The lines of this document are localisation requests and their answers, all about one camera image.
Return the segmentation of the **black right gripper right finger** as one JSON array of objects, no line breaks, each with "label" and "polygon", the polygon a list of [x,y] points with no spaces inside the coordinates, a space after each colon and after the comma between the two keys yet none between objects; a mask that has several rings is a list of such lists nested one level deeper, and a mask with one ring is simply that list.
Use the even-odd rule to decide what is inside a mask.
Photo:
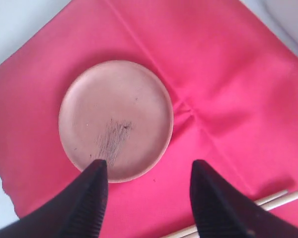
[{"label": "black right gripper right finger", "polygon": [[202,238],[298,238],[298,228],[265,211],[206,161],[195,160],[190,200]]}]

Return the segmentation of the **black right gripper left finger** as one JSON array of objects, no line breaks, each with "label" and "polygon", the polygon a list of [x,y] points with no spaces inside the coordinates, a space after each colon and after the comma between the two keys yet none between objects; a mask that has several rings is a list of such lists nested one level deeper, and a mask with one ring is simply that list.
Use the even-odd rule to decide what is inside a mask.
[{"label": "black right gripper left finger", "polygon": [[107,164],[94,160],[53,199],[0,229],[0,238],[97,238],[107,199]]}]

